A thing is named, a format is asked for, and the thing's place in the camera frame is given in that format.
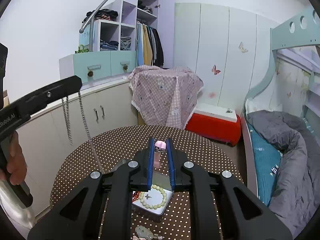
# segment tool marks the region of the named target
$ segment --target gray blanket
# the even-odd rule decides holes
[[[295,238],[320,203],[320,147],[302,119],[265,110],[248,114],[248,123],[284,152],[269,208]]]

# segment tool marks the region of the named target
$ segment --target metal chain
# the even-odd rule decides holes
[[[89,132],[89,128],[88,128],[88,125],[87,125],[87,120],[86,120],[86,118],[84,116],[84,110],[83,110],[83,105],[82,105],[82,99],[81,99],[80,92],[78,92],[78,96],[79,96],[79,104],[80,104],[80,108],[81,108],[82,120],[83,120],[84,128],[85,128],[85,131],[87,133],[87,137],[88,137],[88,140],[89,140],[89,143],[90,143],[90,146],[91,146],[93,157],[95,158],[101,173],[105,174],[105,171],[104,171],[104,169],[103,169],[103,167],[102,167],[102,165],[100,163],[100,160],[98,158],[97,152],[96,152],[96,150],[95,150],[95,148],[93,146],[93,142],[92,142],[92,139],[91,139],[91,136],[90,136],[90,132]]]
[[[65,104],[64,104],[63,98],[61,98],[61,102],[62,102],[64,120],[66,122],[67,134],[68,134],[69,142],[72,145],[72,136],[71,136],[71,129],[70,129],[70,117],[69,117],[69,99],[68,99],[68,97],[66,99],[67,111],[66,111],[66,108],[65,108]]]

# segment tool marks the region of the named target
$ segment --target bunk bed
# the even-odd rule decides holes
[[[293,238],[304,239],[320,220],[320,19],[316,10],[307,7],[271,29],[270,37],[268,71],[248,92],[241,114],[247,187],[278,215]],[[293,92],[285,91],[286,85],[294,86],[286,83],[292,73],[282,73],[290,68],[297,73],[293,82],[298,90]],[[275,93],[282,96],[273,99]]]

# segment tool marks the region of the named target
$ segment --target pink checkered cloth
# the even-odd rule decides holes
[[[129,76],[132,105],[147,125],[184,129],[197,104],[202,80],[190,69],[136,67]]]

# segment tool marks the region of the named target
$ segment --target human hand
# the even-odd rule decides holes
[[[14,131],[9,144],[9,160],[7,171],[11,174],[10,182],[12,185],[19,185],[27,175],[27,164],[24,159],[22,148],[19,144],[19,135]],[[0,169],[0,179],[6,180],[4,172]]]

